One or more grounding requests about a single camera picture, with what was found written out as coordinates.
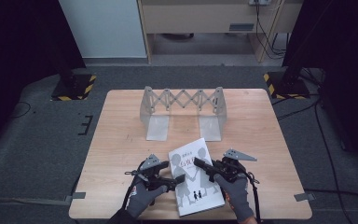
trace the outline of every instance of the black curtain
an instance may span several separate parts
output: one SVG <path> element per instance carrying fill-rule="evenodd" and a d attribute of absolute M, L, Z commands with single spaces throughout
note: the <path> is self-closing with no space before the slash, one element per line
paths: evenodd
<path fill-rule="evenodd" d="M 283 66 L 326 72 L 320 91 L 343 146 L 358 152 L 358 2 L 305 0 Z"/>
<path fill-rule="evenodd" d="M 35 13 L 68 66 L 85 67 L 58 0 L 0 0 L 0 130 L 26 85 L 58 74 L 46 54 Z"/>

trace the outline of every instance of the gray carpet floor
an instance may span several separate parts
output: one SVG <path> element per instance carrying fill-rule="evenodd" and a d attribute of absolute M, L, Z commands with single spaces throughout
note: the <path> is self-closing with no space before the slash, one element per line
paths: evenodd
<path fill-rule="evenodd" d="M 263 75 L 279 67 L 246 66 L 99 66 L 88 70 L 97 76 L 87 100 L 50 101 L 59 76 L 44 78 L 27 86 L 0 134 L 0 198 L 62 201 L 71 195 L 81 173 L 100 116 L 105 95 L 113 89 L 267 89 Z M 306 82 L 311 92 L 317 88 Z M 271 99 L 282 132 L 305 189 L 335 190 L 335 181 L 315 107 L 283 117 L 316 102 Z M 340 190 L 358 193 L 358 155 L 341 149 L 340 140 L 325 111 L 316 106 L 318 118 L 331 152 Z M 93 116 L 89 131 L 82 123 Z M 273 223 L 349 223 L 336 193 L 313 192 L 309 220 L 272 220 Z M 353 223 L 358 223 L 358 196 L 342 194 Z M 0 223 L 74 223 L 68 205 L 0 203 Z M 78 220 L 104 223 L 106 220 Z"/>

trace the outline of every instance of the white wall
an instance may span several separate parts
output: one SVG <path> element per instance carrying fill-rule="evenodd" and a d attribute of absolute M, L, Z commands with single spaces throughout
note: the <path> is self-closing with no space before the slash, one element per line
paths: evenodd
<path fill-rule="evenodd" d="M 146 58 L 136 0 L 60 0 L 83 58 Z"/>

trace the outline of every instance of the book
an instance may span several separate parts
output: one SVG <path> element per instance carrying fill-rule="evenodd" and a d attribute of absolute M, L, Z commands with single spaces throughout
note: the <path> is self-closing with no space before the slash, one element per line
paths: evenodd
<path fill-rule="evenodd" d="M 168 156 L 173 178 L 186 175 L 185 182 L 177 185 L 175 190 L 180 217 L 225 204 L 220 186 L 209 181 L 205 171 L 194 165 L 195 157 L 212 165 L 204 138 L 179 147 Z"/>

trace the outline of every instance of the person's left hand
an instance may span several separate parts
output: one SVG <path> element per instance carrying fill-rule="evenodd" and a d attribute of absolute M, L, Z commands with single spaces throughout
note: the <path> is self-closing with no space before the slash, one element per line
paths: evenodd
<path fill-rule="evenodd" d="M 138 218 L 153 200 L 162 193 L 167 192 L 167 186 L 163 185 L 158 189 L 149 191 L 145 188 L 143 180 L 138 176 L 135 177 L 135 183 L 126 210 L 132 217 Z"/>

